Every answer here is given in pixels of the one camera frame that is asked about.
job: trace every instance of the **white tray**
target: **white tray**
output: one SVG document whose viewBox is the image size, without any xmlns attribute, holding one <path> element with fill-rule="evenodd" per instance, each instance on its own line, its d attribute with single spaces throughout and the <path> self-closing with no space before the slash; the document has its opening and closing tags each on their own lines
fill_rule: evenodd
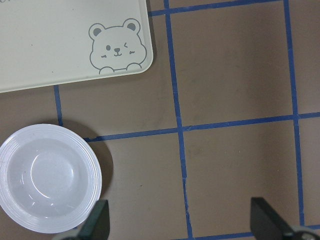
<svg viewBox="0 0 320 240">
<path fill-rule="evenodd" d="M 0 0 L 0 56 L 0 93 L 142 73 L 146 0 Z"/>
</svg>

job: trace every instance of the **black object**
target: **black object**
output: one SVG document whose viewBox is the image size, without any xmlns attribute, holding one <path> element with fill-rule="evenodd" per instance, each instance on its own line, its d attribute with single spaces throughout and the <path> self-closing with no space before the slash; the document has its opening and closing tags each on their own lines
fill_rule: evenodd
<svg viewBox="0 0 320 240">
<path fill-rule="evenodd" d="M 109 204 L 99 200 L 76 237 L 63 240 L 107 240 L 110 233 Z"/>
<path fill-rule="evenodd" d="M 251 198 L 250 229 L 257 240 L 320 240 L 306 227 L 294 230 L 262 197 Z"/>
</svg>

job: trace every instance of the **round white dish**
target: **round white dish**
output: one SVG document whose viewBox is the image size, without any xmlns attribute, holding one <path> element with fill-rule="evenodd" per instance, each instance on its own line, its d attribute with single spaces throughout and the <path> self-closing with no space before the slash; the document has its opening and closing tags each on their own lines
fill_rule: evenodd
<svg viewBox="0 0 320 240">
<path fill-rule="evenodd" d="M 95 153 L 64 127 L 27 126 L 0 147 L 0 205 L 29 230 L 53 234 L 78 226 L 101 187 Z"/>
</svg>

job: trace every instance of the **bear drawing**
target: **bear drawing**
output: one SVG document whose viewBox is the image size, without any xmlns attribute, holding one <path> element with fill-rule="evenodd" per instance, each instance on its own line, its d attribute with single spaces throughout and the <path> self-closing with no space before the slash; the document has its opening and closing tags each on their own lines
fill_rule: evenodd
<svg viewBox="0 0 320 240">
<path fill-rule="evenodd" d="M 90 62 L 101 73 L 139 66 L 147 57 L 147 49 L 139 37 L 140 23 L 129 18 L 122 26 L 105 28 L 100 23 L 93 24 L 89 36 L 93 40 Z"/>
</svg>

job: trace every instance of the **bear ear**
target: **bear ear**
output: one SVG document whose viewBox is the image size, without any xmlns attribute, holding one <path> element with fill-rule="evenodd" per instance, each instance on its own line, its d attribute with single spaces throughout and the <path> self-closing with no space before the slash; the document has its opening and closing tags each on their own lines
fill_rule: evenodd
<svg viewBox="0 0 320 240">
<path fill-rule="evenodd" d="M 125 20 L 123 23 L 123 27 L 130 29 L 131 31 L 135 32 L 136 34 L 138 34 L 140 32 L 140 23 L 134 18 L 129 18 L 129 19 Z"/>
<path fill-rule="evenodd" d="M 89 36 L 92 40 L 95 40 L 97 36 L 105 30 L 105 27 L 100 23 L 93 24 L 89 29 Z"/>
</svg>

